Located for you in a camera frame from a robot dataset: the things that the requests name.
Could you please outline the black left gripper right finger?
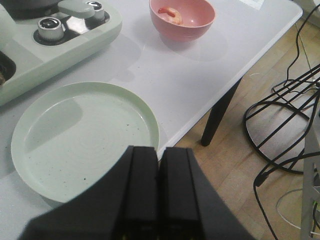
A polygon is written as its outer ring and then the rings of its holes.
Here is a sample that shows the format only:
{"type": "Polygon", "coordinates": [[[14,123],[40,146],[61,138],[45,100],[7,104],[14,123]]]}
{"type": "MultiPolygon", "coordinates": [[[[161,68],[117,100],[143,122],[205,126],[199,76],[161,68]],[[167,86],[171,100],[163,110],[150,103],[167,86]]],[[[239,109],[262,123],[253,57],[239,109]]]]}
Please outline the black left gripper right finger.
{"type": "Polygon", "coordinates": [[[212,187],[190,148],[168,147],[159,167],[163,240],[251,240],[212,187]]]}

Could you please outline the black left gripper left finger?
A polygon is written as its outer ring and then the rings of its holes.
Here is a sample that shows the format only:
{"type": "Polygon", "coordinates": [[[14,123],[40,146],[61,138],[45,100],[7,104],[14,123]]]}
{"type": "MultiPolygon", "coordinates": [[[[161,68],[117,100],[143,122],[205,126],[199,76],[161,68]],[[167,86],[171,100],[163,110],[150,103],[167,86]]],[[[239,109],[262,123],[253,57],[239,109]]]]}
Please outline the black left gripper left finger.
{"type": "Polygon", "coordinates": [[[19,239],[156,240],[157,177],[155,149],[129,146],[86,191],[31,219],[19,239]]]}

